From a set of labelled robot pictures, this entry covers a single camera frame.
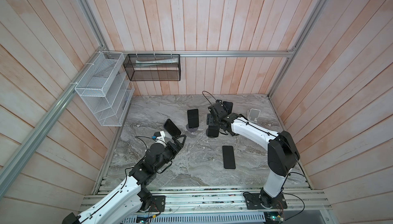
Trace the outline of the black phone stand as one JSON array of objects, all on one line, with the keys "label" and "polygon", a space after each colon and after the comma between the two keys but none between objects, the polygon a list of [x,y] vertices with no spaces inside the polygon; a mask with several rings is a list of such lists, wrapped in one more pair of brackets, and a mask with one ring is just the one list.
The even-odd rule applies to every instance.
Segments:
[{"label": "black phone stand", "polygon": [[208,129],[206,130],[206,135],[209,138],[217,138],[220,133],[220,128],[218,125],[212,123],[208,125]]}]

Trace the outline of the white folding phone stand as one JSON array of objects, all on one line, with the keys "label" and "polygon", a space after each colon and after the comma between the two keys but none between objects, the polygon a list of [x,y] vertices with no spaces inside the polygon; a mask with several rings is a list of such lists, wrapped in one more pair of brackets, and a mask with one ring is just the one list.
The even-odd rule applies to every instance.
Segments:
[{"label": "white folding phone stand", "polygon": [[251,122],[256,123],[260,114],[261,114],[261,111],[259,109],[251,108],[247,112],[247,119]]}]

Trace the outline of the white phone front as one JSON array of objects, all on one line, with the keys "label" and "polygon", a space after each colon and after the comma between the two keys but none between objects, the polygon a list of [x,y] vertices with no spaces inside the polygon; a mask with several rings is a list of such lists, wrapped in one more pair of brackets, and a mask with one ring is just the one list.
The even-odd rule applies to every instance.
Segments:
[{"label": "white phone front", "polygon": [[225,169],[236,169],[233,146],[222,146],[223,164]]}]

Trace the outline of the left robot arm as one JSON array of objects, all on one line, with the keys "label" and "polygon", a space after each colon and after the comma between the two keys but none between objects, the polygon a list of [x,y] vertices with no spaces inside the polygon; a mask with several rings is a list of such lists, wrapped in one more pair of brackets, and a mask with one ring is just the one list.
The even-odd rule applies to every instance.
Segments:
[{"label": "left robot arm", "polygon": [[155,139],[145,156],[126,173],[125,179],[88,210],[66,216],[63,224],[119,224],[138,211],[148,211],[152,194],[147,186],[169,168],[184,147],[187,136],[174,136],[169,141]]}]

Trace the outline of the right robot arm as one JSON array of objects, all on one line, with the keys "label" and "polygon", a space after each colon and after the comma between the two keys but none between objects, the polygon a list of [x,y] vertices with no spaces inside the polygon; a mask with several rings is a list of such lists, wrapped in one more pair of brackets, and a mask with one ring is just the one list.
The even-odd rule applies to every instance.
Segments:
[{"label": "right robot arm", "polygon": [[267,207],[282,193],[288,174],[300,160],[300,154],[287,131],[275,132],[258,126],[243,115],[231,113],[224,102],[217,100],[208,107],[210,121],[231,136],[243,136],[262,146],[268,153],[270,172],[260,192],[260,199]]}]

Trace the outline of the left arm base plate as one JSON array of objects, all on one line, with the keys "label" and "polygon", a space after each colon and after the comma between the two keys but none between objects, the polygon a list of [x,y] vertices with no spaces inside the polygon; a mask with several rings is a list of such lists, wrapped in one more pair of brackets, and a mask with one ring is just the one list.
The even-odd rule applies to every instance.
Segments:
[{"label": "left arm base plate", "polygon": [[164,212],[165,202],[166,202],[165,195],[153,195],[152,197],[148,197],[147,200],[144,200],[142,202],[140,212],[147,212],[147,211]]}]

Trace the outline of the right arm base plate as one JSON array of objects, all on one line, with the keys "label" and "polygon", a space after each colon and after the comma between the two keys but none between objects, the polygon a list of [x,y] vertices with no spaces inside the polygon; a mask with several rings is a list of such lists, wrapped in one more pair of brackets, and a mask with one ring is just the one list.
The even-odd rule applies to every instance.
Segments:
[{"label": "right arm base plate", "polygon": [[287,201],[284,194],[280,193],[277,197],[272,198],[267,194],[244,192],[243,197],[248,210],[260,209],[287,209]]}]

